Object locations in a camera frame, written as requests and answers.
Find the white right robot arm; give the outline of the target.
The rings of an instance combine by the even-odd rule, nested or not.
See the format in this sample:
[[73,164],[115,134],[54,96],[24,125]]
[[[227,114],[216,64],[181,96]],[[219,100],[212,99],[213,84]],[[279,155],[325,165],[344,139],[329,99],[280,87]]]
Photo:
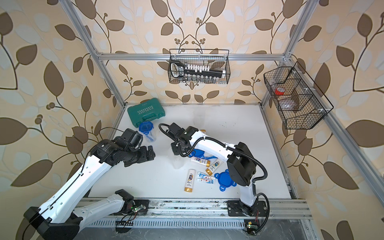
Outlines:
[[240,203],[235,211],[250,217],[256,215],[257,201],[261,195],[256,191],[256,182],[265,180],[268,171],[253,157],[246,144],[224,143],[194,127],[185,130],[172,125],[164,134],[174,141],[171,146],[176,156],[187,157],[194,150],[202,150],[225,162],[229,177],[240,187]]

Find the white bottle angled gold cap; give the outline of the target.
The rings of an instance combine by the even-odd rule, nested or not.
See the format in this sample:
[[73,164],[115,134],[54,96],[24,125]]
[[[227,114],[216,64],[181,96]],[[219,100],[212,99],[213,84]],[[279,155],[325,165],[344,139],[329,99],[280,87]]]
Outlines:
[[223,163],[222,160],[216,160],[215,162],[213,162],[207,169],[206,169],[206,173],[209,175],[209,176],[212,176],[215,171],[219,168],[219,166],[221,166]]

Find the clear plastic container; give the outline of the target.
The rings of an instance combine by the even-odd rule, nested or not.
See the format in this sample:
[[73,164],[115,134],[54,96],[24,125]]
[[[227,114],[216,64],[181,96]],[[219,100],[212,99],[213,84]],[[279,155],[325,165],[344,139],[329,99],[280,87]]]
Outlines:
[[157,136],[156,136],[156,131],[154,129],[150,131],[144,131],[143,132],[144,137],[149,143],[153,143],[156,141]]
[[185,164],[185,160],[181,156],[173,156],[172,166],[175,170],[181,169]]

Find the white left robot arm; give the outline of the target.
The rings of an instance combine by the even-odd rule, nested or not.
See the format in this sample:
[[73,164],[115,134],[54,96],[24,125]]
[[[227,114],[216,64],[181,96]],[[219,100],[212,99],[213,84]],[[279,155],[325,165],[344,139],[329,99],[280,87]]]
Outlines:
[[125,167],[154,160],[152,146],[103,140],[95,145],[84,164],[49,200],[40,207],[30,207],[24,214],[44,240],[72,240],[88,225],[115,213],[137,215],[146,209],[136,206],[127,191],[117,190],[112,196],[85,207],[78,203],[92,186],[113,166],[123,162]]

